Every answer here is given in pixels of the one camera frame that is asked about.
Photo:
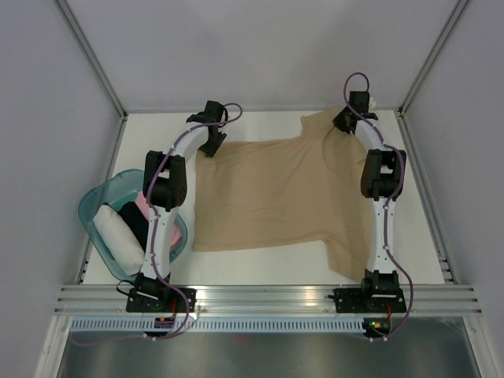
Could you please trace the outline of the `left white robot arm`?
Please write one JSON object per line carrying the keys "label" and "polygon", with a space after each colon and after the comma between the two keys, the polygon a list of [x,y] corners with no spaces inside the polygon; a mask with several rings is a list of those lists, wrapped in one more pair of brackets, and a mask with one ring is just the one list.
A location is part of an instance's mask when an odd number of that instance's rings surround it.
{"label": "left white robot arm", "polygon": [[153,284],[144,295],[153,311],[165,311],[172,302],[170,244],[176,217],[187,197],[187,163],[199,151],[213,157],[227,136],[221,129],[233,121],[226,105],[209,100],[203,111],[187,118],[183,131],[166,150],[151,150],[146,155],[143,194],[150,215],[139,276]]}

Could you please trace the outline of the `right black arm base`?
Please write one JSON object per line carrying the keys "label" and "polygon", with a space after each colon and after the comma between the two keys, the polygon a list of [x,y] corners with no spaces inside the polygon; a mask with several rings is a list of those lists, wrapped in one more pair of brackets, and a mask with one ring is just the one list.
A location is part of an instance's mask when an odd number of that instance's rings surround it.
{"label": "right black arm base", "polygon": [[406,313],[398,273],[365,270],[359,287],[336,288],[328,296],[337,313]]}

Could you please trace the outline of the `beige t shirt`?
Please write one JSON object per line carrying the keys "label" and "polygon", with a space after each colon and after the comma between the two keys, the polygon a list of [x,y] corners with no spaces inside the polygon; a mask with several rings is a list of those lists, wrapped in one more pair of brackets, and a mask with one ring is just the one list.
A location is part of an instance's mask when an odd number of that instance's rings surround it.
{"label": "beige t shirt", "polygon": [[304,116],[291,139],[230,142],[195,164],[198,252],[322,241],[328,267],[363,278],[372,215],[360,191],[367,151],[333,125],[336,108]]}

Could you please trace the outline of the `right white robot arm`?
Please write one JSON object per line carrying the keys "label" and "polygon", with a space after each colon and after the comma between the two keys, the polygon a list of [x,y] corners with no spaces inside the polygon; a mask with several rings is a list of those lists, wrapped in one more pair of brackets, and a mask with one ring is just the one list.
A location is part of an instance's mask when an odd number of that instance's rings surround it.
{"label": "right white robot arm", "polygon": [[370,111],[369,92],[351,91],[344,99],[346,106],[332,123],[341,132],[356,137],[366,150],[360,190],[372,211],[372,239],[365,277],[388,278],[398,273],[394,220],[404,184],[406,152],[386,142],[377,115]]}

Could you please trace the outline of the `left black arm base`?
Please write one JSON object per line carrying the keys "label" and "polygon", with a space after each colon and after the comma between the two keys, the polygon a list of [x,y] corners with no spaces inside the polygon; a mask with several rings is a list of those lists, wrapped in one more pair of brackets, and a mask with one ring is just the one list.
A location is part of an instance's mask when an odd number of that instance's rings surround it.
{"label": "left black arm base", "polygon": [[169,288],[158,279],[138,274],[134,280],[121,280],[116,291],[127,297],[128,313],[186,313],[195,310],[197,291]]}

